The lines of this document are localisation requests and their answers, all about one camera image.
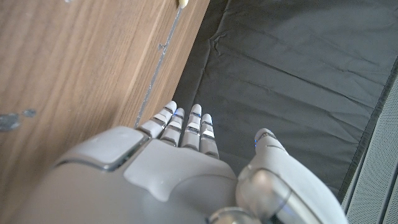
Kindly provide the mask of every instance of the white robotic hand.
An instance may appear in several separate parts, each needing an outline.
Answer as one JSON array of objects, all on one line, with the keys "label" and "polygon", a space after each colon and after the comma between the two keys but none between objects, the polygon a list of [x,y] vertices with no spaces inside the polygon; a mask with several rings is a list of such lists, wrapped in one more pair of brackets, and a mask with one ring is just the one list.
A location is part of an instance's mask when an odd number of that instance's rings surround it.
[{"label": "white robotic hand", "polygon": [[266,129],[237,179],[211,116],[171,101],[137,129],[116,127],[65,153],[13,223],[347,223],[336,198]]},{"label": "white robotic hand", "polygon": [[[184,110],[177,109],[177,104],[171,101],[153,118],[139,126],[138,130],[145,132],[151,138],[158,138],[163,132],[160,140],[177,147],[183,120]],[[219,158],[211,116],[204,114],[201,117],[201,106],[198,104],[193,105],[191,109],[180,147],[189,147],[216,159]]]},{"label": "white robotic hand", "polygon": [[256,156],[238,177],[238,206],[262,223],[348,223],[329,188],[289,156],[270,130],[260,129],[254,142]]}]

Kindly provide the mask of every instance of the floor mat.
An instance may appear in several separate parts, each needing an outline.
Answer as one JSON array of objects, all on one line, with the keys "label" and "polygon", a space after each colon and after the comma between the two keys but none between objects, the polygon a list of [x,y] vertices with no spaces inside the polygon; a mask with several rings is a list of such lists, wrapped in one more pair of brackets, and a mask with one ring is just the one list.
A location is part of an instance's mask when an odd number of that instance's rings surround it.
[{"label": "floor mat", "polygon": [[271,129],[337,195],[398,55],[398,2],[210,2],[174,100],[235,171]]}]

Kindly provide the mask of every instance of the gray cloth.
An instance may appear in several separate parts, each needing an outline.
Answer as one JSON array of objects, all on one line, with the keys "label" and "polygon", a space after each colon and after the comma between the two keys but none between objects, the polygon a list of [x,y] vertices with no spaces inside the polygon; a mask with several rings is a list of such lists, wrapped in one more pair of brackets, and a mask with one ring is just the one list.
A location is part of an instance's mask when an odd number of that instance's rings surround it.
[{"label": "gray cloth", "polygon": [[398,2],[210,2],[175,92],[235,171],[270,129],[337,194],[398,55]]}]

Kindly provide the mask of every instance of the robot finger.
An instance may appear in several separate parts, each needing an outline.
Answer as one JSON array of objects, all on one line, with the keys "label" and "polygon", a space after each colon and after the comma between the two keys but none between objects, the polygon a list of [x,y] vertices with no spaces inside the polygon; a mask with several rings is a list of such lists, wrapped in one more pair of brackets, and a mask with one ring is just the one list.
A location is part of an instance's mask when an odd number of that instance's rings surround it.
[{"label": "robot finger", "polygon": [[200,122],[200,147],[199,151],[220,159],[214,137],[213,122],[210,114],[204,114]]},{"label": "robot finger", "polygon": [[179,108],[175,111],[170,123],[164,130],[160,140],[171,144],[172,146],[178,146],[180,140],[182,123],[184,121],[184,109]]},{"label": "robot finger", "polygon": [[174,101],[167,103],[163,109],[155,114],[150,120],[138,127],[138,130],[145,132],[151,138],[157,138],[159,134],[166,127],[166,124],[170,121],[174,111],[177,109],[177,104]]},{"label": "robot finger", "polygon": [[256,147],[256,153],[267,147],[273,147],[289,154],[275,137],[274,133],[266,128],[262,128],[257,132],[256,137],[254,138],[254,147]]},{"label": "robot finger", "polygon": [[189,147],[196,151],[199,150],[200,115],[201,106],[198,104],[193,105],[191,113],[189,114],[187,128],[185,128],[184,136],[182,138],[181,147]]}]

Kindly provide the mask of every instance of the wooden cabinet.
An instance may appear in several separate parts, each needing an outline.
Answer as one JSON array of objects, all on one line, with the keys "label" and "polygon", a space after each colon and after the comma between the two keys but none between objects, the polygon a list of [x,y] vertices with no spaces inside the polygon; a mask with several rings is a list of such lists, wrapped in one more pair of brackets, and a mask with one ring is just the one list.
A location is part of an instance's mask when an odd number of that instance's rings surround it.
[{"label": "wooden cabinet", "polygon": [[180,11],[167,51],[176,0],[0,2],[0,114],[20,114],[0,132],[1,223],[67,149],[171,100],[208,2]]}]

